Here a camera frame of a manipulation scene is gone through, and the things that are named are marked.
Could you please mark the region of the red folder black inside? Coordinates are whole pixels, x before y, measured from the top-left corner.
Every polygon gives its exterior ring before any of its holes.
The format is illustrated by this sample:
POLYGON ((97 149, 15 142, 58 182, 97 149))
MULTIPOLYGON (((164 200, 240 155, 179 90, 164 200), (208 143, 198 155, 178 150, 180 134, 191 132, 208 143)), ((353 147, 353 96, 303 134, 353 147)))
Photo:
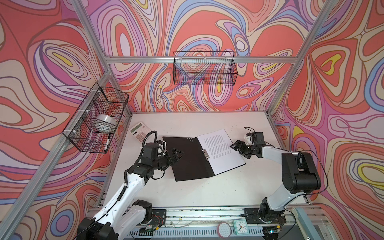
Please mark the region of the red folder black inside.
POLYGON ((197 137, 163 137, 163 140, 166 142, 168 150, 175 148, 184 152, 183 157, 172 165, 177 182, 214 177, 213 170, 202 152, 197 137))

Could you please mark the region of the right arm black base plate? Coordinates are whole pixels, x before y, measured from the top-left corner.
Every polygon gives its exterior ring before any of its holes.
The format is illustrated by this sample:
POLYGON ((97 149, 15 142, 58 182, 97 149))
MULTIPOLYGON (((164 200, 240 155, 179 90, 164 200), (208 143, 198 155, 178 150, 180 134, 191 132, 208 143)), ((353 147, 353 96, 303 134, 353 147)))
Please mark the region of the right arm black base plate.
POLYGON ((284 225, 287 220, 283 211, 260 210, 260 208, 244 208, 240 214, 247 224, 284 225))

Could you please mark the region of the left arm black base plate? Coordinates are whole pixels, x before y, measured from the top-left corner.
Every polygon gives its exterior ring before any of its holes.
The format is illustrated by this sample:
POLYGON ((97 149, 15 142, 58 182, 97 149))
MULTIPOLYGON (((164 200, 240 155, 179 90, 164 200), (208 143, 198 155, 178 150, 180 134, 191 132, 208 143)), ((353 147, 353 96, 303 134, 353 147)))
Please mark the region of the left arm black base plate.
POLYGON ((161 227, 166 223, 167 210, 166 209, 153 209, 151 217, 140 223, 141 226, 161 227))

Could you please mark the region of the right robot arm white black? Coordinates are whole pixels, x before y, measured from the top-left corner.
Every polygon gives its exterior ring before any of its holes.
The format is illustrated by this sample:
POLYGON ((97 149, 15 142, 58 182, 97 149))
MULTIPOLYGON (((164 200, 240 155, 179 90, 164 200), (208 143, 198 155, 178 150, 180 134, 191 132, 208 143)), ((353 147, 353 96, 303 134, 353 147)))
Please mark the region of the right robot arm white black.
POLYGON ((267 144, 262 132, 246 135, 246 141, 236 141, 231 148, 243 157, 272 160, 281 165, 282 184, 262 200, 256 216, 264 223, 277 220, 294 199, 310 195, 321 188, 321 178, 313 157, 307 152, 291 152, 267 144))

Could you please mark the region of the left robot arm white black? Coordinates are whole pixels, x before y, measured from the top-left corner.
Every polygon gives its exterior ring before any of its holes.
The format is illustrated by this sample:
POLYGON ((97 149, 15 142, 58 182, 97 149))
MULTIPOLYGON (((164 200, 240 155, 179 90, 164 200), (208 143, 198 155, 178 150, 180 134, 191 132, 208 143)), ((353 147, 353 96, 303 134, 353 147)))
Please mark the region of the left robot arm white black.
POLYGON ((164 172, 184 155, 177 149, 167 152, 161 143, 166 144, 157 141, 141 147, 138 159, 124 171, 121 187, 94 217, 80 222, 75 240, 123 240, 138 224, 151 222, 152 204, 133 200, 155 171, 164 172))

